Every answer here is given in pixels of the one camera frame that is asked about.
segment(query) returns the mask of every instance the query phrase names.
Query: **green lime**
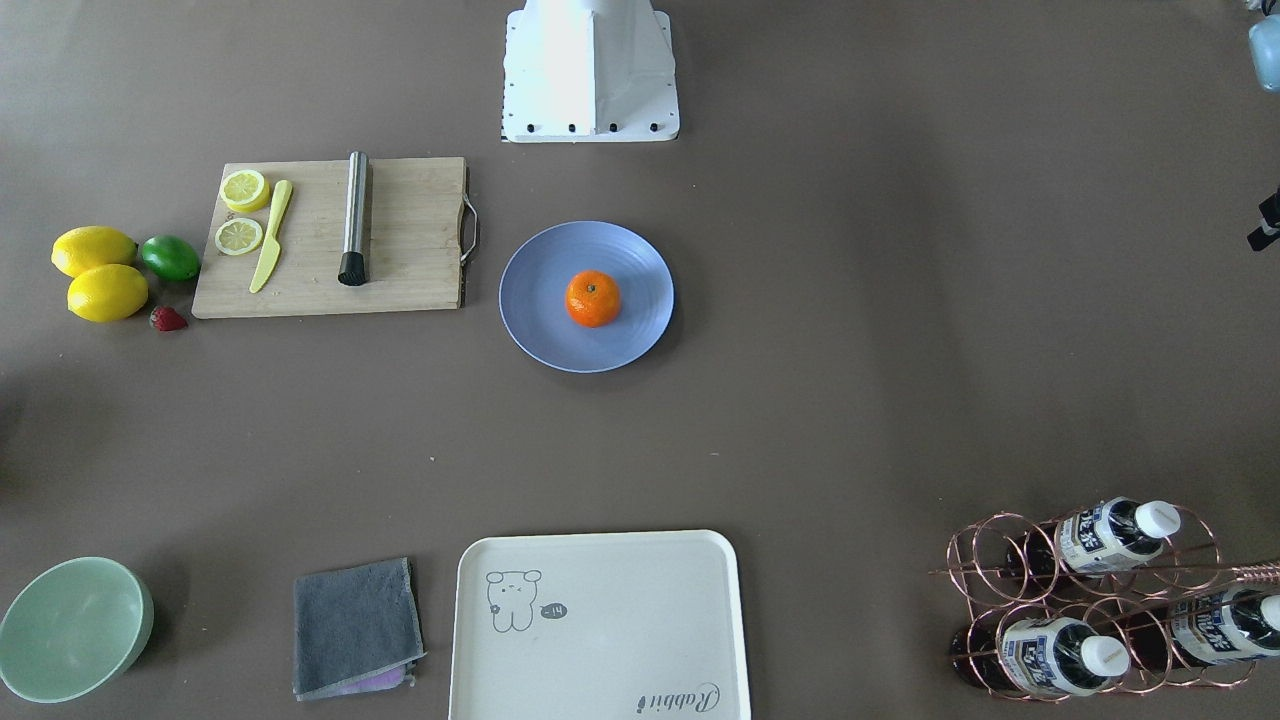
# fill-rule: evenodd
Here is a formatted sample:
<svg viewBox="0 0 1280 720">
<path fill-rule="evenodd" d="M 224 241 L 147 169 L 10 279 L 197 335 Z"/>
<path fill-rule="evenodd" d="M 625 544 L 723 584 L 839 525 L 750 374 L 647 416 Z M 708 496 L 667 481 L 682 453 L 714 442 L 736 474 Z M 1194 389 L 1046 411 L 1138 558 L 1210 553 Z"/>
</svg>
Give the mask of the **green lime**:
<svg viewBox="0 0 1280 720">
<path fill-rule="evenodd" d="M 142 261 L 163 281 L 189 281 L 200 274 L 200 255 L 180 237 L 160 234 L 142 243 Z"/>
</svg>

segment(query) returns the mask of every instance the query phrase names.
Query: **cartoon bear drawing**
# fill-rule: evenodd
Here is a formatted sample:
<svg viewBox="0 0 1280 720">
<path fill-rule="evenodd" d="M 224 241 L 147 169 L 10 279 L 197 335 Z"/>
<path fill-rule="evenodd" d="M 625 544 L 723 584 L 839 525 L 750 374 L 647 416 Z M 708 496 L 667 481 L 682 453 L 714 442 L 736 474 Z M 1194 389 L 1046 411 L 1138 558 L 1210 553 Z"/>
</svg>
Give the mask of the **cartoon bear drawing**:
<svg viewBox="0 0 1280 720">
<path fill-rule="evenodd" d="M 516 630 L 522 633 L 534 624 L 534 598 L 538 597 L 538 580 L 543 579 L 540 570 L 508 570 L 489 573 L 489 612 L 493 614 L 493 629 L 499 633 Z"/>
</svg>

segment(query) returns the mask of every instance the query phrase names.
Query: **bottle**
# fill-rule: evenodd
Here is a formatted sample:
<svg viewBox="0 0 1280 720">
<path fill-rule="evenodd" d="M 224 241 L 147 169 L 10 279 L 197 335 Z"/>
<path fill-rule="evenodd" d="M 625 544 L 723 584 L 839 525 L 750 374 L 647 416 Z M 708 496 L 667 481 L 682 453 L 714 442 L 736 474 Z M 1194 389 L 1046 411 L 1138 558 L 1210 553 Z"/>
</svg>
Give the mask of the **bottle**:
<svg viewBox="0 0 1280 720">
<path fill-rule="evenodd" d="M 1233 585 L 1134 615 L 1126 630 L 1138 660 L 1153 673 L 1277 657 L 1280 594 Z"/>
<path fill-rule="evenodd" d="M 1046 588 L 1053 575 L 1057 557 L 1070 573 L 1102 575 L 1137 568 L 1160 555 L 1164 539 L 1181 528 L 1181 515 L 1172 505 L 1153 500 L 1138 503 L 1116 497 L 1083 510 L 1056 527 L 1042 525 L 1044 534 L 1028 533 L 1018 541 L 1027 561 L 1010 547 L 1006 562 L 1010 570 L 1027 568 L 1030 582 Z M 1046 536 L 1057 546 L 1046 544 Z M 1019 573 L 1010 573 L 1016 577 Z"/>
<path fill-rule="evenodd" d="M 952 660 L 960 676 L 972 685 L 993 691 L 1021 691 L 1041 700 L 1091 696 L 1115 684 L 1129 671 L 1129 651 L 1120 641 L 1100 635 L 1070 618 L 1019 620 L 1005 628 L 998 646 L 991 633 L 961 630 L 951 652 L 977 655 Z"/>
</svg>

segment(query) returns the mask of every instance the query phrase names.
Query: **towel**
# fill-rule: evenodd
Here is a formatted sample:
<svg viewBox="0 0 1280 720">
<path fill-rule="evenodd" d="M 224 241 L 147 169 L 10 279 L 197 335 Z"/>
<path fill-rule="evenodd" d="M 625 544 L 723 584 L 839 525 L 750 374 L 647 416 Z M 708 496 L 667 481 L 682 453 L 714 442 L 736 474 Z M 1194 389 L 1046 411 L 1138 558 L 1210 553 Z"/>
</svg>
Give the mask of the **towel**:
<svg viewBox="0 0 1280 720">
<path fill-rule="evenodd" d="M 426 655 L 408 557 L 293 583 L 293 694 L 320 700 L 394 688 Z"/>
</svg>

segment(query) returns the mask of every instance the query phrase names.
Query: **metal handle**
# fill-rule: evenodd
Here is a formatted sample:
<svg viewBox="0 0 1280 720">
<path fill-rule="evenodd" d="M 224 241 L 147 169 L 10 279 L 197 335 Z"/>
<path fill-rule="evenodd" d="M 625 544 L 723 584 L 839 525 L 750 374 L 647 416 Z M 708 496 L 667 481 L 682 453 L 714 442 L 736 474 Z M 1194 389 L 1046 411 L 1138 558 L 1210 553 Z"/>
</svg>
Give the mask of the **metal handle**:
<svg viewBox="0 0 1280 720">
<path fill-rule="evenodd" d="M 466 191 L 462 191 L 462 202 L 467 206 L 467 210 L 471 210 L 471 247 L 467 247 L 462 252 L 462 256 L 458 258 L 458 264 L 466 266 L 467 258 L 475 252 L 476 243 L 480 242 L 480 214 L 476 213 L 476 208 L 471 204 L 471 197 L 467 196 Z"/>
</svg>

